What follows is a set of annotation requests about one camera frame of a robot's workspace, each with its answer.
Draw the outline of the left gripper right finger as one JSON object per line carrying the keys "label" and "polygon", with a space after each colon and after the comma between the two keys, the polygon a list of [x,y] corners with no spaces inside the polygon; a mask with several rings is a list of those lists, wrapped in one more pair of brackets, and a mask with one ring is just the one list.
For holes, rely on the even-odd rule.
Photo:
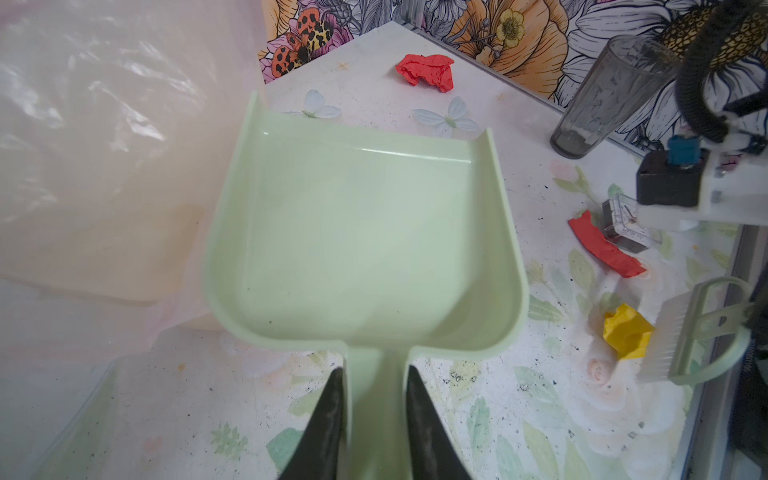
{"label": "left gripper right finger", "polygon": [[413,365],[408,368],[406,380],[406,419],[415,480],[471,479]]}

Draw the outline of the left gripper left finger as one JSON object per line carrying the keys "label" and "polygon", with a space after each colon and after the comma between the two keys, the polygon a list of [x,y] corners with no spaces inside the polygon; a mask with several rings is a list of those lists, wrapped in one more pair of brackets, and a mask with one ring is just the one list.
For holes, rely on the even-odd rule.
{"label": "left gripper left finger", "polygon": [[345,408],[344,371],[334,369],[319,397],[307,428],[279,480],[334,480]]}

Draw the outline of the green hand brush white bristles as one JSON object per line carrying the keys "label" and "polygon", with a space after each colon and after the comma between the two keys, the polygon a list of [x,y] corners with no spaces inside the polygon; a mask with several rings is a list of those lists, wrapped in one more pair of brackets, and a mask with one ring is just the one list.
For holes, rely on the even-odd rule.
{"label": "green hand brush white bristles", "polygon": [[[755,303],[745,301],[707,311],[710,294],[725,287],[733,287],[743,295],[752,292],[749,283],[736,277],[721,276],[699,283],[689,293],[662,304],[640,363],[638,382],[670,381],[678,386],[705,383],[726,373],[743,358],[751,340],[747,321]],[[692,371],[694,347],[720,337],[731,339],[725,352]]]}

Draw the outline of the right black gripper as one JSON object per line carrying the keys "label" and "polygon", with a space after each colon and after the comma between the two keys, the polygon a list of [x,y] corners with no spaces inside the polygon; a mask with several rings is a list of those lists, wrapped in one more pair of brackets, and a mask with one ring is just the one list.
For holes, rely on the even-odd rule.
{"label": "right black gripper", "polygon": [[699,222],[767,224],[767,138],[732,127],[721,143],[690,132],[648,153],[636,173],[637,219],[658,230]]}

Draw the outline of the green plastic dustpan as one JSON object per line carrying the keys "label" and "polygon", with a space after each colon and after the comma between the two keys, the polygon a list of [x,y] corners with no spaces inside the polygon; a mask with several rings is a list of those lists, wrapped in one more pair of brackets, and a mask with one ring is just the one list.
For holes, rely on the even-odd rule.
{"label": "green plastic dustpan", "polygon": [[210,227],[206,303],[252,345],[343,357],[348,475],[409,479],[406,375],[520,333],[528,282],[490,131],[427,138],[252,97]]}

